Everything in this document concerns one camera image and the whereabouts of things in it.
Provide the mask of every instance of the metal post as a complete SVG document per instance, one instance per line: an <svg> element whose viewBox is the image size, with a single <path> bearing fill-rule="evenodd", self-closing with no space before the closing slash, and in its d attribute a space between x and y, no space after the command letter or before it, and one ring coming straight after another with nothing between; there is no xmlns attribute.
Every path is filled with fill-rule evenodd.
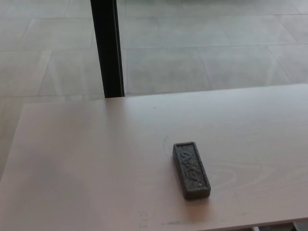
<svg viewBox="0 0 308 231"><path fill-rule="evenodd" d="M123 72L116 0L91 0L105 98L123 97Z"/></svg>

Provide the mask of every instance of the tile floor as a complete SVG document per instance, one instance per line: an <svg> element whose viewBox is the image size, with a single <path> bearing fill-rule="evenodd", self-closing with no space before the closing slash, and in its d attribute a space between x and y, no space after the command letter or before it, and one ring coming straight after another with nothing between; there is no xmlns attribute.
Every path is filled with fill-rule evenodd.
<svg viewBox="0 0 308 231"><path fill-rule="evenodd" d="M308 82L308 0L117 4L128 95ZM0 0L0 175L24 103L100 98L90 0Z"/></svg>

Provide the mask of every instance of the gray eraser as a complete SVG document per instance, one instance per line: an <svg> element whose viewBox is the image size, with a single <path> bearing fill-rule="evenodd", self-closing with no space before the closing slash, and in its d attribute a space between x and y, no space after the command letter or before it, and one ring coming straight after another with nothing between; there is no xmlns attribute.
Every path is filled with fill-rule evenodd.
<svg viewBox="0 0 308 231"><path fill-rule="evenodd" d="M173 157L184 198L192 200L209 197L211 186L196 144L194 142L174 144Z"/></svg>

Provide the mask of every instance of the floor tile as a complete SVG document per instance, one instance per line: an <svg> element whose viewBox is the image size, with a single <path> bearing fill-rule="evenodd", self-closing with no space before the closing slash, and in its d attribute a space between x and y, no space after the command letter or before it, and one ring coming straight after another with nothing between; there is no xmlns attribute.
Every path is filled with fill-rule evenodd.
<svg viewBox="0 0 308 231"><path fill-rule="evenodd" d="M307 0L289 0L291 4L293 4L298 11L301 13L308 13L308 1Z"/></svg>
<svg viewBox="0 0 308 231"><path fill-rule="evenodd" d="M92 18L91 1L70 0L65 16L69 18Z"/></svg>
<svg viewBox="0 0 308 231"><path fill-rule="evenodd" d="M91 18L34 19L18 49L89 49L93 30Z"/></svg>
<svg viewBox="0 0 308 231"><path fill-rule="evenodd" d="M79 96L41 96L41 97L16 97L16 98L1 98L0 108L0 178L2 176L7 156L9 154L11 143L17 123L25 103L48 103L48 102L64 102L71 100L82 100L82 95Z"/></svg>
<svg viewBox="0 0 308 231"><path fill-rule="evenodd" d="M287 0L237 0L246 15L298 14Z"/></svg>
<svg viewBox="0 0 308 231"><path fill-rule="evenodd" d="M40 95L103 93L96 50L53 51L40 88Z"/></svg>
<svg viewBox="0 0 308 231"><path fill-rule="evenodd" d="M276 17L299 43L308 43L308 15L277 15Z"/></svg>
<svg viewBox="0 0 308 231"><path fill-rule="evenodd" d="M13 0L3 18L63 17L69 0Z"/></svg>
<svg viewBox="0 0 308 231"><path fill-rule="evenodd" d="M188 16L244 15L235 0L183 0Z"/></svg>
<svg viewBox="0 0 308 231"><path fill-rule="evenodd" d="M95 31L93 32L91 49L97 49L97 43L96 43L96 35L95 35Z"/></svg>
<svg viewBox="0 0 308 231"><path fill-rule="evenodd" d="M39 92L51 51L1 51L0 97Z"/></svg>
<svg viewBox="0 0 308 231"><path fill-rule="evenodd" d="M12 1L13 0L0 0L0 17L3 16Z"/></svg>
<svg viewBox="0 0 308 231"><path fill-rule="evenodd" d="M214 90L289 84L266 46L200 48Z"/></svg>
<svg viewBox="0 0 308 231"><path fill-rule="evenodd" d="M126 18L119 20L121 48L161 47L157 18Z"/></svg>
<svg viewBox="0 0 308 231"><path fill-rule="evenodd" d="M194 48L127 50L128 93L210 90Z"/></svg>
<svg viewBox="0 0 308 231"><path fill-rule="evenodd" d="M181 0L126 0L127 17L183 16Z"/></svg>
<svg viewBox="0 0 308 231"><path fill-rule="evenodd" d="M159 18L164 47L230 45L219 22L204 17Z"/></svg>
<svg viewBox="0 0 308 231"><path fill-rule="evenodd" d="M0 19L0 51L14 51L30 24L25 19Z"/></svg>
<svg viewBox="0 0 308 231"><path fill-rule="evenodd" d="M297 43L273 15L226 16L219 20L232 45Z"/></svg>
<svg viewBox="0 0 308 231"><path fill-rule="evenodd" d="M308 45L269 46L293 83L308 83Z"/></svg>
<svg viewBox="0 0 308 231"><path fill-rule="evenodd" d="M121 50L122 70L123 70L123 85L124 92L127 92L127 54L126 50Z"/></svg>

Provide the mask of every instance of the white table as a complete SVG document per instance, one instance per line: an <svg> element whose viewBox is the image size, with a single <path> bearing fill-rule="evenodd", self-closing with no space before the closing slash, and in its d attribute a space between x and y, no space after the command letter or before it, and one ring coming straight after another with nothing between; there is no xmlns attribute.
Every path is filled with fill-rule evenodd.
<svg viewBox="0 0 308 231"><path fill-rule="evenodd" d="M172 146L212 186L183 199ZM27 105L1 231L209 231L308 218L308 85Z"/></svg>

